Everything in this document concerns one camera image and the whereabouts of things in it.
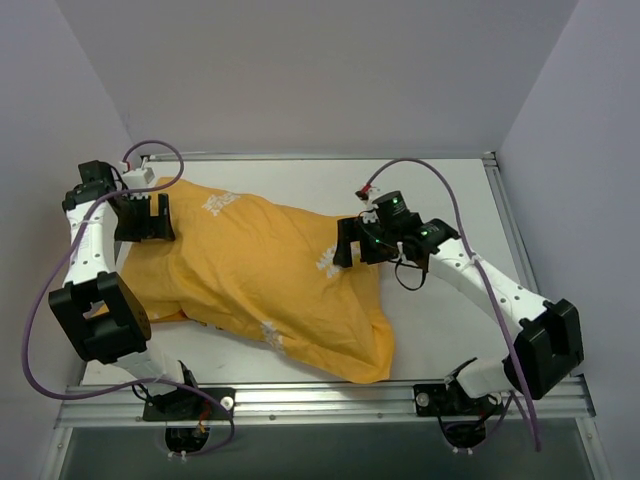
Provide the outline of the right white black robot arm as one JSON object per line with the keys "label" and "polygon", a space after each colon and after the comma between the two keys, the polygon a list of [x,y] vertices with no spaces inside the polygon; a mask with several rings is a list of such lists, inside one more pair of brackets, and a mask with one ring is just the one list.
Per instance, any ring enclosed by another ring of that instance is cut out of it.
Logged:
{"label": "right white black robot arm", "polygon": [[502,391],[539,400],[584,360],[579,313],[571,302],[547,300],[468,252],[459,231],[441,219],[422,220],[399,191],[338,220],[333,262],[346,269],[356,261],[409,261],[455,288],[506,331],[504,358],[473,358],[450,374],[444,400],[455,412]]}

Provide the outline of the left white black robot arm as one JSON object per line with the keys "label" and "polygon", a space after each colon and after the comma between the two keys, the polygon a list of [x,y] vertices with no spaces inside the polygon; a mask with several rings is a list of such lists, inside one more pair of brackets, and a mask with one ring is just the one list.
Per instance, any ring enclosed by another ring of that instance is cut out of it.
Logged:
{"label": "left white black robot arm", "polygon": [[49,307],[82,360],[148,379],[153,402],[190,419],[202,405],[193,375],[152,341],[148,315],[116,270],[117,243],[174,240],[169,198],[146,193],[156,183],[150,168],[120,173],[94,160],[78,170],[81,182],[62,202],[75,249]]}

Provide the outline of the orange Mickey Mouse pillowcase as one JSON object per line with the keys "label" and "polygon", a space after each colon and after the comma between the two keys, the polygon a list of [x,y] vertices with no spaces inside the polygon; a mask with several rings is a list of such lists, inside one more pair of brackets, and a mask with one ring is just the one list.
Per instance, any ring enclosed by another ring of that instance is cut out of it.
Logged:
{"label": "orange Mickey Mouse pillowcase", "polygon": [[352,383],[390,377],[379,270],[334,264],[334,217],[186,180],[166,194],[175,240],[132,245],[120,272],[150,321],[213,326]]}

